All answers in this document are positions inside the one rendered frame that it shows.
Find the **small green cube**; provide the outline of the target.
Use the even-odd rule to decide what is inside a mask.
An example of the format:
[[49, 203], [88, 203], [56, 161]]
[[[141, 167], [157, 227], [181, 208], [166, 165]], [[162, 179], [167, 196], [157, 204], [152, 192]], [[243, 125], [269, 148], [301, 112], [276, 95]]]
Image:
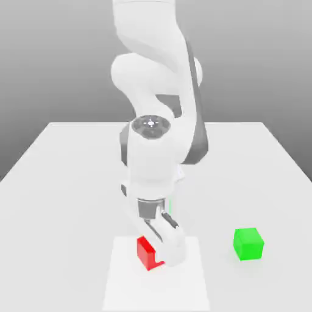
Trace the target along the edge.
[[233, 248], [241, 261], [260, 259], [263, 247], [264, 240], [256, 228], [235, 230]]

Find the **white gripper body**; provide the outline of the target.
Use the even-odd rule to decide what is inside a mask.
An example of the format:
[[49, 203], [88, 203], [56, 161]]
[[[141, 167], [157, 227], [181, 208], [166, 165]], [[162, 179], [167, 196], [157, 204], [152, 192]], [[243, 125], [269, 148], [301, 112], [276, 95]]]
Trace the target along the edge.
[[181, 226], [168, 211], [168, 200], [128, 199], [129, 218], [155, 249], [157, 261], [177, 266], [186, 258], [186, 239]]

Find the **small red cube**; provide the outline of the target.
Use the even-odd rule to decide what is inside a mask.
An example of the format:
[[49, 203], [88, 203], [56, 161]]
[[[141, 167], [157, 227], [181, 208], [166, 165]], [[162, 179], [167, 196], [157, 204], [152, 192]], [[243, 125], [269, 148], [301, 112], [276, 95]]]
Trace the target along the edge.
[[147, 271], [165, 264], [164, 261], [157, 260], [155, 249], [144, 236], [136, 240], [136, 253]]

